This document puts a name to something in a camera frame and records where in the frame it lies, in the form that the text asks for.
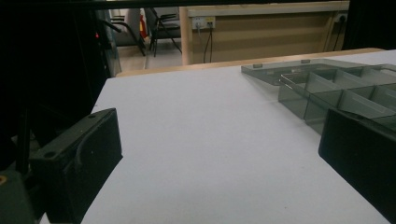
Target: white table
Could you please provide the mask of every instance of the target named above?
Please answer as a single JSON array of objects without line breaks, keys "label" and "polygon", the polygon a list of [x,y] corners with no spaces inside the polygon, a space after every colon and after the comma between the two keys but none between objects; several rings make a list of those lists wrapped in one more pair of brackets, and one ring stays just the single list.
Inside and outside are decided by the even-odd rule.
[{"label": "white table", "polygon": [[83,223],[388,223],[276,97],[240,66],[109,79],[93,112],[117,108],[124,158]]}]

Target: office chair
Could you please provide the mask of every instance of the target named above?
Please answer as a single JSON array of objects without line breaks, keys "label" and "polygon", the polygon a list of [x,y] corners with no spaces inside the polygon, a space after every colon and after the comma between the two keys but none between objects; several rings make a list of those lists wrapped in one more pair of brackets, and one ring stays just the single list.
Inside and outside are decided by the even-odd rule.
[{"label": "office chair", "polygon": [[121,29],[121,32],[114,33],[117,47],[138,46],[143,56],[146,56],[145,41],[140,34],[139,8],[128,8],[124,17],[118,16],[112,18],[111,23]]},{"label": "office chair", "polygon": [[146,21],[150,31],[149,49],[154,48],[154,57],[157,53],[157,43],[159,39],[171,39],[176,48],[180,51],[180,47],[174,38],[181,38],[180,25],[178,21],[172,21],[176,14],[165,14],[158,16],[153,7],[145,7]]}]

